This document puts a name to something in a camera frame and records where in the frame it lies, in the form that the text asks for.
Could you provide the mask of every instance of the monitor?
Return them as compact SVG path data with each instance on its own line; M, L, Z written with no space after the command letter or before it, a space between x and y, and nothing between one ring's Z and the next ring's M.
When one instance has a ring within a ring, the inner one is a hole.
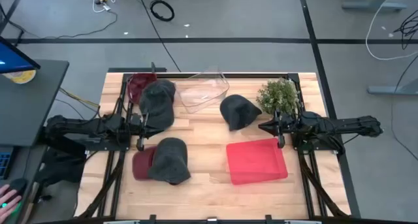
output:
M39 69L38 63L0 37L0 74Z

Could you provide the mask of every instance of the clear plastic container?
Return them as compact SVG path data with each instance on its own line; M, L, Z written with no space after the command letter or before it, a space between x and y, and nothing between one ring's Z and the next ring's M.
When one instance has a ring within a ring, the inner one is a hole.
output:
M200 74L178 80L176 94L185 109L195 113L225 98L229 83L217 67L210 67Z

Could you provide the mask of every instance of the red object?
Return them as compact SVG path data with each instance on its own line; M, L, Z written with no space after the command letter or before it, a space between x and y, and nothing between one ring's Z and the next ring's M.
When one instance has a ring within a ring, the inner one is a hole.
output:
M287 177L285 160L278 148L277 138L228 144L227 157L234 185Z
M129 100L134 104L139 104L142 90L150 83L157 80L154 73L136 73L128 80L127 90Z
M136 180L148 180L148 169L152 166L152 159L154 157L155 149L146 148L143 152L136 152L132 158L132 172Z

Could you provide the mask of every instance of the gray floor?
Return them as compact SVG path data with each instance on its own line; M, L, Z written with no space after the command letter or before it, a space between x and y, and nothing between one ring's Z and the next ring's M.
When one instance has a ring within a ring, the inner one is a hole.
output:
M176 11L170 23L155 21L165 38L188 37L276 37L308 38L299 0L166 0ZM343 0L307 0L313 27L319 39L364 39L373 14L344 11ZM406 10L379 14L370 38L390 39L389 33L418 5L403 2ZM13 0L1 0L7 9ZM110 4L118 22L106 31L79 38L156 38L150 21L136 0ZM40 37L73 35L92 31L112 21L111 14L96 14L91 0L21 0L12 20ZM14 38L17 30L7 26L1 34ZM70 62L63 87L98 102L106 71L110 67L147 67L153 61L168 71L175 66L160 44L21 44L32 58L63 59ZM217 65L223 71L317 72L310 44L196 43L167 44L183 71L203 71ZM418 46L402 51L400 45L371 45L379 57L408 54ZM385 132L378 138L358 138L350 142L347 158L362 217L418 221L418 162L399 145L391 132L391 98L369 95L368 85L395 84L411 58L378 61L362 44L320 44L319 49L339 118L373 115ZM418 64L402 83L418 76ZM394 129L399 139L418 154L416 97L395 97ZM93 113L74 103L84 117ZM68 106L56 103L51 115L77 117ZM51 215L51 206L39 207L37 221L57 220L71 215L76 186L57 184L51 193L65 191L67 212Z

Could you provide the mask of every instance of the wooden table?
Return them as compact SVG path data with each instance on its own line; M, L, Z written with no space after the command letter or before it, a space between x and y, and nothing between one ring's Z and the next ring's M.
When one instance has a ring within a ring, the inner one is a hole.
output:
M325 116L325 108L315 73L299 73L306 110ZM104 83L101 113L112 111L120 93L123 73L108 73ZM230 78L227 95L239 94L255 102L257 90L267 82L266 78ZM187 144L191 179L177 185L166 182L136 181L132 175L132 157L137 152L137 137L133 136L131 148L126 154L121 179L117 219L273 219L308 218L297 152L292 145L283 149L288 178L258 184L233 185L228 173L226 145L271 138L258 124L271 116L263 113L255 122L237 132L229 132L219 112L219 104L213 104L194 114L188 114L179 99L174 102L174 125L167 131L145 140L145 147L155 146L166 137L177 137ZM108 152L99 152L84 168L78 208L81 214L102 187ZM340 166L331 151L316 151L321 183L334 202L349 214L346 191ZM315 214L319 215L316 194L312 186ZM107 199L105 214L108 214Z

